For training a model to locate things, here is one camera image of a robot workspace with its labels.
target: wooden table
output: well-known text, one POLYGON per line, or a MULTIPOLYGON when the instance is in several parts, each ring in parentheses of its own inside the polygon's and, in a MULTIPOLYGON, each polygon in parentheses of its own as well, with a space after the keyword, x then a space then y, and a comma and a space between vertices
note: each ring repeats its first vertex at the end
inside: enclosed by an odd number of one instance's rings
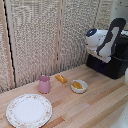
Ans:
POLYGON ((6 119, 6 108, 16 97, 23 94, 40 94, 52 104, 51 119, 42 128, 109 128, 119 117, 128 101, 128 86, 124 76, 110 79, 96 71, 81 65, 59 73, 68 79, 61 84, 51 76, 51 90, 48 94, 38 91, 38 81, 13 89, 0 95, 0 128, 13 128, 6 119), (88 84, 83 94, 71 90, 70 83, 80 79, 88 84))

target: folding screen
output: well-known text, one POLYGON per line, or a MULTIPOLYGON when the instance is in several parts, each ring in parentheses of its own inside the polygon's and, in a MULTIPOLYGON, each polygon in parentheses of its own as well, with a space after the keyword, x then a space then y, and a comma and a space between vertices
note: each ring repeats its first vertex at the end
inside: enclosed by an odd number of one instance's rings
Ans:
POLYGON ((4 3, 0 0, 0 93, 14 88, 4 3))
POLYGON ((86 33, 93 28, 99 0, 64 0, 58 70, 85 63, 86 33))
POLYGON ((6 0, 16 86, 54 73, 59 0, 6 0))
POLYGON ((16 86, 84 63, 99 0, 5 0, 16 86))

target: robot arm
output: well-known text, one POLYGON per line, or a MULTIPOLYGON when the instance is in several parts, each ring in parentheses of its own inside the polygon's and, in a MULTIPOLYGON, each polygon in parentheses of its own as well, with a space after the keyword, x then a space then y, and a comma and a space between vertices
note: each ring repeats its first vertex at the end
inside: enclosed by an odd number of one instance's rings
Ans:
POLYGON ((109 30, 89 30, 86 34, 87 50, 93 56, 108 63, 115 52, 115 46, 128 21, 128 0, 114 0, 109 30))

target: small dish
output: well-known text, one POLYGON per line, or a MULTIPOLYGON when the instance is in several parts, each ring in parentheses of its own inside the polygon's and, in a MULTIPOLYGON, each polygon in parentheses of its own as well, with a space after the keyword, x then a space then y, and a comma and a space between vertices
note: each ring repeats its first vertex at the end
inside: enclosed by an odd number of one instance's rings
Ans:
POLYGON ((82 80, 73 80, 73 81, 71 82, 71 88, 72 88, 72 90, 73 90, 74 92, 76 92, 76 93, 84 93, 85 90, 88 88, 88 85, 87 85, 87 83, 85 83, 85 82, 82 81, 82 80), (83 89, 77 89, 77 88, 75 88, 75 87, 73 86, 73 82, 74 82, 74 81, 80 83, 80 84, 82 85, 83 89))

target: plate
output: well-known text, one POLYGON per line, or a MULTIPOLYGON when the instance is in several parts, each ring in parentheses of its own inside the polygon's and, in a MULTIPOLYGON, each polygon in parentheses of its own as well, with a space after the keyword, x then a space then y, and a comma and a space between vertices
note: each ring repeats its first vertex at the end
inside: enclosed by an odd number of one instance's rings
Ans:
POLYGON ((8 121, 16 128, 39 128, 51 115, 51 103, 38 94, 21 95, 15 98, 6 110, 8 121))

